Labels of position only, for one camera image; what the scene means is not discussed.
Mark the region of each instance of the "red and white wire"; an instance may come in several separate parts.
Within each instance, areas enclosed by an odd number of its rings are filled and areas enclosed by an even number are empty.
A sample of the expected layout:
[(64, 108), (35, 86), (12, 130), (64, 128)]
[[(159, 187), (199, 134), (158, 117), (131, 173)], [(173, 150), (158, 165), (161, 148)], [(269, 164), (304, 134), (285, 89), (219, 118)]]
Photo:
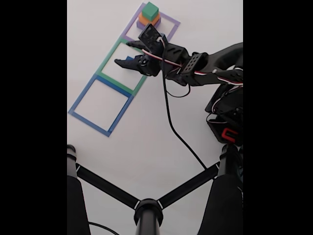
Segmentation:
[[(151, 56), (151, 57), (153, 57), (153, 58), (156, 58), (156, 59), (162, 61), (162, 58), (161, 58), (161, 57), (156, 56), (156, 55), (153, 55), (152, 53), (146, 51), (145, 49), (142, 49), (142, 52), (145, 53), (145, 54), (147, 54), (147, 55), (149, 55), (149, 56)], [(164, 60), (164, 62), (166, 62), (166, 63), (168, 63), (168, 64), (171, 64), (171, 65), (175, 65), (175, 66), (181, 67), (181, 65), (176, 64), (176, 63), (174, 63), (173, 61)]]
[[(161, 38), (160, 38), (160, 40), (161, 40), (163, 46), (165, 46), (164, 41), (163, 41)], [(163, 60), (161, 57), (156, 56), (156, 55), (153, 55), (152, 53), (146, 51), (145, 49), (142, 49), (142, 52), (145, 53), (145, 54), (147, 54), (147, 55), (149, 55), (149, 56), (151, 56), (151, 57), (153, 57), (153, 58), (156, 58), (156, 59), (158, 59), (158, 60), (160, 60), (160, 61)], [(179, 65), (179, 64), (177, 64), (177, 63), (175, 63), (175, 62), (173, 62), (173, 61), (164, 60), (164, 62), (165, 62), (165, 63), (168, 63), (168, 64), (170, 64), (170, 65), (178, 66), (178, 67), (180, 67), (180, 68), (182, 67), (182, 65)], [(195, 71), (195, 74), (196, 74), (196, 75), (201, 75), (201, 76), (207, 75), (207, 73), (205, 73), (205, 72), (200, 72), (200, 71)], [(225, 78), (221, 78), (221, 77), (218, 77), (217, 79), (220, 80), (220, 81), (223, 81), (223, 82), (227, 82), (228, 84), (231, 84), (231, 85), (235, 85), (235, 86), (244, 86), (244, 84), (243, 84), (242, 82), (233, 82), (233, 81), (229, 81), (229, 80), (227, 80), (227, 79), (225, 79)]]

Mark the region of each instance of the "green square outline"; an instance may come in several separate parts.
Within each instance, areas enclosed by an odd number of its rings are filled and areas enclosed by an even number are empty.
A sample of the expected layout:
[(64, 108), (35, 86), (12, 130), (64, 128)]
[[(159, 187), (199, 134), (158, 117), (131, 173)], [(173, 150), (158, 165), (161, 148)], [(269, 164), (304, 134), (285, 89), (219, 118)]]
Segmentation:
[[(96, 74), (99, 75), (100, 77), (108, 80), (109, 82), (113, 83), (114, 85), (117, 85), (119, 88), (125, 90), (126, 92), (128, 92), (129, 94), (135, 96), (139, 89), (141, 88), (142, 84), (144, 83), (144, 81), (146, 80), (147, 76), (143, 75), (140, 79), (140, 81), (138, 82), (137, 86), (135, 87), (134, 90), (126, 87), (125, 85), (121, 84), (120, 82), (114, 80), (113, 78), (107, 76), (106, 74), (102, 73), (102, 69), (104, 68), (104, 66), (107, 64), (107, 62), (109, 61), (109, 59), (111, 58), (111, 56), (113, 55), (113, 53), (115, 52), (115, 50), (117, 49), (118, 45), (120, 45), (120, 43), (126, 44), (128, 41), (123, 39), (122, 37), (119, 37), (117, 39), (117, 41), (115, 42), (115, 44), (113, 45), (112, 49), (109, 51), (109, 53), (107, 54), (106, 58), (104, 59), (104, 61), (101, 63), (101, 65), (99, 66), (99, 68), (96, 71)], [(133, 48), (134, 50), (140, 52), (142, 54), (142, 51), (140, 49), (137, 48)]]

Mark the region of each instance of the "white floor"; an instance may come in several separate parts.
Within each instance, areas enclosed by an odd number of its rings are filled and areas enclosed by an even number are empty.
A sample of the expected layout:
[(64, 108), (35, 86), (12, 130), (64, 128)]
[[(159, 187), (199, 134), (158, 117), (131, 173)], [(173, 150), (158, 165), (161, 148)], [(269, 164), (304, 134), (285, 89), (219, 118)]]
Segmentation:
[[(243, 41), (242, 0), (151, 2), (181, 22), (171, 43), (185, 47), (189, 54), (193, 51), (212, 54)], [(67, 111), (141, 3), (140, 0), (67, 0)], [(126, 85), (133, 88), (132, 78), (137, 81), (141, 76), (129, 74)], [(93, 115), (90, 119), (97, 117), (94, 121), (103, 122), (103, 128), (107, 128), (106, 122), (112, 121), (113, 114), (118, 113), (116, 107), (125, 101), (114, 98), (116, 94), (104, 85), (94, 85), (92, 93), (86, 95), (77, 109)], [(172, 81), (167, 81), (167, 85), (174, 95), (187, 91)], [(185, 98), (169, 97), (174, 127), (207, 167), (219, 160), (223, 146), (205, 121), (204, 109), (217, 87), (192, 87)], [(170, 129), (161, 73), (147, 78), (109, 138), (67, 114), (67, 143), (75, 146), (78, 163), (138, 199), (158, 199), (203, 171)], [(86, 182), (82, 181), (82, 185), (90, 221), (120, 235), (135, 234), (133, 210)], [(196, 235), (210, 188), (208, 182), (166, 208), (161, 235)], [(91, 228), (91, 234), (110, 233)]]

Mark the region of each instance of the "black wire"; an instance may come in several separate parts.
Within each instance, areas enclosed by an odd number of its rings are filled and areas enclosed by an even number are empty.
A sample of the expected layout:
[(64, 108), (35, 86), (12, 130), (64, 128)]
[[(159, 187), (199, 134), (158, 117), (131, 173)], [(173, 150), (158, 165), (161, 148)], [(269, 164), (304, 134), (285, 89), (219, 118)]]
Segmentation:
[(90, 225), (94, 225), (94, 226), (100, 227), (100, 228), (102, 228), (102, 229), (108, 230), (109, 232), (113, 233), (114, 235), (119, 235), (117, 232), (115, 232), (115, 231), (113, 231), (112, 229), (109, 229), (108, 227), (103, 226), (103, 225), (101, 225), (101, 224), (97, 224), (97, 223), (93, 223), (93, 222), (89, 222), (89, 221), (88, 221), (88, 223), (89, 223)]
[(189, 93), (190, 93), (190, 85), (188, 84), (188, 93), (187, 94), (184, 94), (184, 95), (182, 95), (182, 96), (175, 96), (175, 95), (172, 95), (171, 93), (169, 93), (168, 91), (166, 91), (167, 92), (167, 94), (169, 94), (170, 96), (172, 96), (172, 97), (175, 97), (175, 98), (183, 98), (183, 97), (185, 97), (185, 96), (187, 96), (187, 95), (189, 95)]
[(176, 132), (176, 130), (174, 129), (173, 124), (172, 124), (171, 115), (170, 115), (170, 107), (168, 105), (168, 97), (167, 97), (167, 90), (166, 90), (166, 82), (165, 82), (166, 76), (164, 74), (164, 71), (165, 71), (164, 59), (165, 59), (166, 47), (167, 47), (167, 45), (164, 45), (164, 50), (163, 50), (163, 53), (162, 53), (162, 76), (163, 76), (163, 88), (164, 88), (164, 96), (165, 96), (165, 104), (166, 104), (166, 111), (167, 111), (168, 121), (170, 123), (171, 129), (174, 132), (174, 134), (178, 137), (178, 139), (180, 139), (181, 142), (183, 142), (183, 144), (190, 150), (190, 152), (195, 156), (195, 158), (198, 160), (198, 162), (206, 170), (206, 166), (204, 165), (204, 163), (200, 160), (200, 158), (192, 150), (192, 148), (183, 140), (183, 138), (180, 137), (180, 135)]

